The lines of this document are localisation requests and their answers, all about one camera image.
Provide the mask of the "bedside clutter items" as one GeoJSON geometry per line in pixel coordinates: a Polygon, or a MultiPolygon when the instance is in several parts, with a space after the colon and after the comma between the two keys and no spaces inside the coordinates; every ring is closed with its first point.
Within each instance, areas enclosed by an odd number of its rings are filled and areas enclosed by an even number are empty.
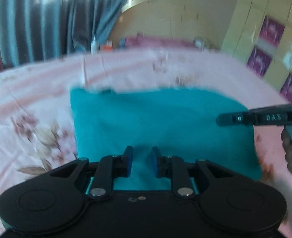
{"type": "Polygon", "coordinates": [[[93,40],[91,41],[91,54],[96,54],[97,52],[109,52],[113,51],[113,43],[111,41],[106,41],[105,44],[100,44],[96,37],[93,36],[93,40]]]}

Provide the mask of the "blue grey curtain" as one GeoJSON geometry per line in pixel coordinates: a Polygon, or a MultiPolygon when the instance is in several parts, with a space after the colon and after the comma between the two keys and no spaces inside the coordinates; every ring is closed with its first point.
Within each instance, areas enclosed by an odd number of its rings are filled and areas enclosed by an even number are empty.
{"type": "Polygon", "coordinates": [[[89,52],[104,44],[126,0],[0,0],[0,50],[7,67],[89,52]]]}

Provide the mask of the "cream wardrobe with posters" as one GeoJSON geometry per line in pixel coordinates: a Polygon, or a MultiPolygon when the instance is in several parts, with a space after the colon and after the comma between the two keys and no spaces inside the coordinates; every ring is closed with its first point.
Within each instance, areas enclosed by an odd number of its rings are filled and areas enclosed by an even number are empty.
{"type": "Polygon", "coordinates": [[[292,102],[292,0],[237,0],[221,50],[292,102]]]}

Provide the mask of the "pink pillow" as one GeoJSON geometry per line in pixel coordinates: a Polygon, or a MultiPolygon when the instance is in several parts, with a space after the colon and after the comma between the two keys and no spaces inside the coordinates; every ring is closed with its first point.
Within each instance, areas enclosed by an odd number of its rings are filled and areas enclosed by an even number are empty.
{"type": "Polygon", "coordinates": [[[146,36],[138,33],[135,36],[126,36],[119,41],[119,47],[187,47],[195,48],[194,42],[180,39],[162,38],[157,36],[146,36]]]}

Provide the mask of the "cream round headboard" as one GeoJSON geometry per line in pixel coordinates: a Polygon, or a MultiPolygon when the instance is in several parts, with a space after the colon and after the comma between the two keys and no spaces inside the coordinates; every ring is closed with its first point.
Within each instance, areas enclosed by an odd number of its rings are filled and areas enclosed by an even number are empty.
{"type": "Polygon", "coordinates": [[[220,48],[234,7],[212,0],[133,0],[122,7],[109,40],[117,45],[125,36],[138,33],[187,41],[199,36],[220,48]]]}

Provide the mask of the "pink floral bed sheet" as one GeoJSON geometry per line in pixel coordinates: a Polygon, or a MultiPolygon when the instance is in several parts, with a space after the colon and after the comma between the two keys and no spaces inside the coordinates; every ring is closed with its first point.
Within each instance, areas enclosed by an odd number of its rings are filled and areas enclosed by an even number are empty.
{"type": "Polygon", "coordinates": [[[245,107],[287,102],[238,60],[190,49],[76,55],[0,73],[0,237],[292,237],[292,175],[283,126],[247,126],[262,176],[186,162],[193,198],[168,190],[87,195],[70,93],[200,89],[245,107]]]}

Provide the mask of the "teal long sleeve sweatshirt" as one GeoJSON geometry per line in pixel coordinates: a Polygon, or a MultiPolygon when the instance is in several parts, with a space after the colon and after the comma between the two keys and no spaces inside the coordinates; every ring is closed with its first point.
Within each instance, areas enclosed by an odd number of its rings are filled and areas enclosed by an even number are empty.
{"type": "Polygon", "coordinates": [[[193,88],[132,93],[74,89],[70,104],[79,157],[97,162],[133,147],[131,175],[115,180],[118,190],[170,188],[168,179],[154,175],[153,147],[186,162],[209,160],[253,180],[262,176],[253,128],[217,124],[219,114],[245,110],[221,94],[193,88]]]}

